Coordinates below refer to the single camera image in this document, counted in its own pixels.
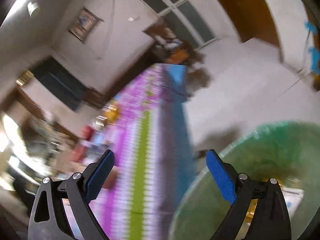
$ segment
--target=silver screw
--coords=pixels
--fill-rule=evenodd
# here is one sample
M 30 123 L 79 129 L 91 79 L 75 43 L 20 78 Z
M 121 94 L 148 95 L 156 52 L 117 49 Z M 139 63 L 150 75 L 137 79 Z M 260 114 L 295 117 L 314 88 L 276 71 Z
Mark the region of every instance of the silver screw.
M 278 183 L 278 181 L 277 181 L 276 179 L 274 179 L 274 178 L 271 178 L 271 179 L 270 179 L 270 182 L 271 182 L 272 184 L 277 184 L 277 183 Z
M 50 181 L 50 178 L 48 178 L 48 177 L 46 177 L 46 178 L 44 178 L 44 179 L 42 180 L 42 182 L 43 182 L 44 184 L 47 184 L 49 181 Z
M 248 178 L 248 176 L 247 176 L 247 174 L 240 173 L 239 174 L 239 178 L 242 179 L 242 180 L 246 180 Z
M 81 177 L 81 173 L 75 173 L 72 175 L 73 179 L 79 179 Z

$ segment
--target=striped tablecloth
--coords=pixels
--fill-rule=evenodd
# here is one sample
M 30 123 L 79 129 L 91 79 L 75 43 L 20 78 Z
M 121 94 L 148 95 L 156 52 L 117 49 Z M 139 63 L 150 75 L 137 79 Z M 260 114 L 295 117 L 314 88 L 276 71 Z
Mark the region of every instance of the striped tablecloth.
M 90 203 L 111 240 L 167 239 L 173 213 L 195 177 L 183 115 L 184 66 L 156 64 L 119 95 L 120 118 L 109 126 L 119 176 Z M 66 206 L 75 237 L 82 239 Z

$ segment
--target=purple stripe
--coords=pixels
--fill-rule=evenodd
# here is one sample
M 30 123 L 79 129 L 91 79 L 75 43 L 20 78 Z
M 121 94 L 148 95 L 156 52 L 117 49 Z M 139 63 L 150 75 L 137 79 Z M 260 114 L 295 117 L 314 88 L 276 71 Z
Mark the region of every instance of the purple stripe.
M 122 133 L 120 135 L 119 141 L 117 142 L 116 145 L 114 145 L 115 149 L 111 149 L 114 154 L 115 154 L 115 166 L 120 166 L 122 163 L 121 156 L 122 156 L 122 151 L 123 151 L 123 145 L 124 145 L 124 139 L 127 135 L 127 128 L 122 130 Z M 102 229 L 106 233 L 106 235 L 110 238 L 111 237 L 111 218 L 112 218 L 112 212 L 113 212 L 113 207 L 114 207 L 114 202 L 115 202 L 115 192 L 116 192 L 116 187 L 108 190 L 108 198 L 104 206 L 104 212 L 103 212 L 103 226 Z

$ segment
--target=green bucket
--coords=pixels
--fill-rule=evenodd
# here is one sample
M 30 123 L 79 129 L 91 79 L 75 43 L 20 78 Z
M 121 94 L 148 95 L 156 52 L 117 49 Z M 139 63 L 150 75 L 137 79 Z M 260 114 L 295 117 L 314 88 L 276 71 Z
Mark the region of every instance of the green bucket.
M 320 206 L 320 126 L 304 122 L 260 126 L 219 156 L 252 179 L 273 177 L 305 191 L 291 219 L 292 239 L 298 239 Z M 173 217 L 169 239 L 209 240 L 229 208 L 210 172 L 203 169 Z

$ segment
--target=green stripe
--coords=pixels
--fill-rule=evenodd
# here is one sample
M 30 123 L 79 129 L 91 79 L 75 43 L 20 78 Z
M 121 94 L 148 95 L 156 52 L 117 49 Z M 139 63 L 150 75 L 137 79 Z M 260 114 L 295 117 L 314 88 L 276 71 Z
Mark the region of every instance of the green stripe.
M 138 147 L 138 159 L 134 177 L 133 201 L 130 217 L 130 240 L 142 239 L 143 203 L 144 203 L 144 174 L 146 171 L 146 155 L 149 132 L 149 112 L 144 112 L 141 121 L 140 142 Z

